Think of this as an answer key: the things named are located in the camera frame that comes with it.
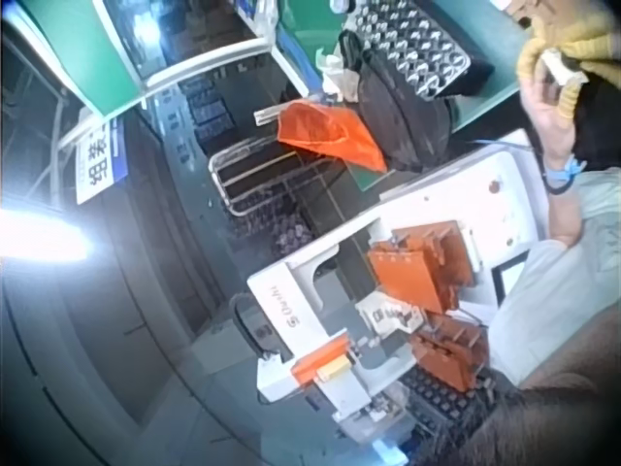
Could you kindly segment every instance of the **black backpack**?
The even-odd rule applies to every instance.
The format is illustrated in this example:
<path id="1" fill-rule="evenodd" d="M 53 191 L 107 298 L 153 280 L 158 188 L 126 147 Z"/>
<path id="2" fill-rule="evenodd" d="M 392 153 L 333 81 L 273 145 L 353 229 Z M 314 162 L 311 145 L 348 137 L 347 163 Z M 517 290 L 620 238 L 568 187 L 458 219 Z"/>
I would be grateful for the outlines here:
<path id="1" fill-rule="evenodd" d="M 363 50 L 360 38 L 344 30 L 339 44 L 345 68 L 360 75 L 358 103 L 348 103 L 367 125 L 386 165 L 421 173 L 447 161 L 451 117 L 446 99 L 425 101 L 383 53 Z"/>

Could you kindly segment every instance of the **orange bracket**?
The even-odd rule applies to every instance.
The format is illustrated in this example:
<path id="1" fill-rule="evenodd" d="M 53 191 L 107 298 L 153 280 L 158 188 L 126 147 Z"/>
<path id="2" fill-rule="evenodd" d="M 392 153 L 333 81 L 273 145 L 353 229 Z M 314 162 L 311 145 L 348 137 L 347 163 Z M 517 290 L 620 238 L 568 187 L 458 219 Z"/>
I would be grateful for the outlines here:
<path id="1" fill-rule="evenodd" d="M 338 357 L 346 355 L 349 351 L 349 339 L 342 334 L 337 339 L 316 349 L 300 359 L 291 369 L 291 374 L 300 386 L 306 386 L 314 381 L 317 371 Z"/>

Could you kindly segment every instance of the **white label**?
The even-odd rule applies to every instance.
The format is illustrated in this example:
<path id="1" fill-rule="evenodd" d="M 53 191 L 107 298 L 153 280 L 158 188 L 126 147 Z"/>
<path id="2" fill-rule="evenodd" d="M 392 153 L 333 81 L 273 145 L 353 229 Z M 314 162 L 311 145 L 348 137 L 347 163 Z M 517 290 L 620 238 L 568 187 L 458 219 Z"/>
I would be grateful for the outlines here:
<path id="1" fill-rule="evenodd" d="M 76 149 L 78 204 L 96 196 L 126 175 L 127 161 L 122 126 L 118 120 L 104 123 L 78 143 Z"/>

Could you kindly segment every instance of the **black hair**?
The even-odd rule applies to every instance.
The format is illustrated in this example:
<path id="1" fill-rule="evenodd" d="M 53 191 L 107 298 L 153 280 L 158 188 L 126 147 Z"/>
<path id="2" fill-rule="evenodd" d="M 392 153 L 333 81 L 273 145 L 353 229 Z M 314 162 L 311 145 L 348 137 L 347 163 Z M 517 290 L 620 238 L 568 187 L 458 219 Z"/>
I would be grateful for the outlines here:
<path id="1" fill-rule="evenodd" d="M 411 464 L 424 466 L 595 466 L 618 464 L 618 407 L 593 390 L 537 388 L 501 399 L 486 419 L 446 430 Z"/>

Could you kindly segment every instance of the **person's arm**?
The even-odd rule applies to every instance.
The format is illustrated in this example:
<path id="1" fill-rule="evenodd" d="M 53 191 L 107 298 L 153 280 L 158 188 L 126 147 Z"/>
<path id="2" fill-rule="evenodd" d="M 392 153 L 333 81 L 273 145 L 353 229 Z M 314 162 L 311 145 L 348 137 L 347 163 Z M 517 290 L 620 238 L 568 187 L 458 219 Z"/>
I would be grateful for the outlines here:
<path id="1" fill-rule="evenodd" d="M 582 214 L 575 188 L 570 187 L 563 194 L 548 194 L 547 197 L 550 203 L 550 238 L 571 248 L 578 242 L 582 232 Z"/>
<path id="2" fill-rule="evenodd" d="M 573 114 L 581 84 L 569 82 L 561 90 L 558 102 L 547 98 L 550 95 L 549 85 L 545 83 L 547 69 L 539 59 L 546 48 L 543 39 L 531 40 L 520 55 L 517 74 L 522 105 L 541 140 L 543 164 L 550 170 L 561 171 L 571 159 L 575 144 Z M 548 183 L 553 187 L 563 184 Z M 548 198 L 550 237 L 570 248 L 577 243 L 582 232 L 577 193 L 571 187 L 562 194 L 549 194 Z"/>

